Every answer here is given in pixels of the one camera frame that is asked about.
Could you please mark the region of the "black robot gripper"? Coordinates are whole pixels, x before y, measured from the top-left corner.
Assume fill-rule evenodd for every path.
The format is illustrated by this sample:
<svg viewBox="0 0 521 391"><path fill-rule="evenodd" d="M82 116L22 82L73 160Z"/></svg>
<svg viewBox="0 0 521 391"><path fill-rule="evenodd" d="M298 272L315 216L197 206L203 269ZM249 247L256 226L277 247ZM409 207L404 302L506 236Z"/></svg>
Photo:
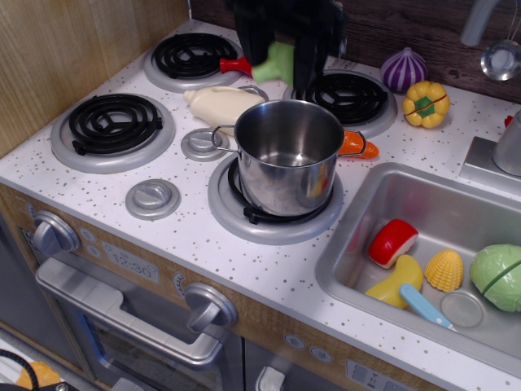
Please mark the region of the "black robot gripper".
<svg viewBox="0 0 521 391"><path fill-rule="evenodd" d="M227 1L244 56L252 66L267 60L276 34L294 39L293 87L301 99L322 74L327 53L343 55L348 21L337 1Z"/></svg>

